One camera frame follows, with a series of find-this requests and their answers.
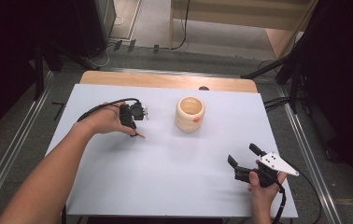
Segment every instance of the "hand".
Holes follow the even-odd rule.
[[[99,109],[81,120],[79,124],[91,130],[92,134],[121,132],[135,135],[134,129],[120,124],[119,108],[121,105],[125,105],[125,103],[121,102]]]
[[[280,172],[278,174],[278,182],[282,184],[287,178],[287,174]],[[270,208],[273,199],[279,191],[276,183],[273,185],[262,188],[260,180],[255,172],[249,173],[249,186],[248,190],[251,192],[251,213],[255,223],[270,223]]]

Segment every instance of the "white board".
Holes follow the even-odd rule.
[[[185,96],[200,98],[205,117],[195,133],[174,123]],[[103,102],[137,98],[149,120],[136,121],[147,138],[97,134],[87,145],[67,202],[68,215],[142,217],[250,217],[247,183],[234,179],[227,162],[256,168],[248,149],[256,144],[278,153],[258,93],[192,91],[78,84],[73,89],[48,153],[86,111]],[[288,181],[283,217],[297,217]],[[281,202],[278,194],[271,215]]]

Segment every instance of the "gray carpet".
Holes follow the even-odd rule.
[[[127,48],[121,48],[117,51],[110,49],[108,52],[110,55],[109,63],[102,70],[115,68],[147,69],[204,73],[211,74],[206,76],[212,77],[238,78],[239,75],[255,71],[260,64],[260,61],[246,60],[240,57],[221,57],[171,51],[160,51],[155,54],[151,49],[134,49],[133,52],[128,53]],[[103,63],[105,61],[106,57],[100,58],[96,63]],[[79,83],[79,79],[84,71],[85,69],[82,69],[76,63],[64,59],[63,71],[55,74],[49,96],[22,145],[19,157],[16,159],[3,187],[0,189],[0,214],[13,192],[45,155],[59,120],[53,120],[59,106],[53,105],[51,102],[66,103],[74,84]],[[265,74],[266,77],[256,79],[257,87],[263,100],[270,100],[279,96],[278,87],[271,78],[274,75],[275,72],[272,71]],[[0,160],[29,109],[33,96],[34,88],[26,92],[4,119],[1,120]],[[353,169],[347,164],[332,163],[326,160],[323,143],[317,135],[314,124],[303,113],[299,104],[298,109],[306,136],[314,150],[316,160],[326,179],[328,188],[330,188],[332,196],[336,201],[340,216],[344,223],[353,223]],[[310,177],[284,107],[280,106],[269,112],[268,118],[281,156],[295,164],[303,173]],[[313,223],[318,216],[319,209],[315,192],[302,176],[290,177],[289,184],[294,194],[293,200],[296,203],[299,214],[298,218],[293,219],[293,223]],[[68,223],[77,223],[77,221],[77,217],[68,217]],[[226,221],[228,223],[242,223],[243,219],[232,218]],[[289,223],[290,220],[282,220],[282,222]],[[251,219],[246,220],[244,223],[251,223]],[[319,223],[329,223],[323,213]]]

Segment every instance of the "round container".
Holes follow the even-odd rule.
[[[187,133],[200,128],[205,114],[203,102],[196,97],[182,98],[176,104],[176,126]]]

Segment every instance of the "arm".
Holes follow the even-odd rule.
[[[286,173],[278,174],[278,182],[282,184],[287,178]],[[251,191],[251,213],[254,223],[270,224],[270,208],[273,199],[277,195],[279,188],[276,183],[263,189],[260,185],[258,175],[255,172],[249,173],[248,190]]]
[[[107,106],[75,123],[66,137],[22,183],[0,223],[56,223],[75,181],[84,149],[96,133],[135,130],[120,125],[119,105]]]

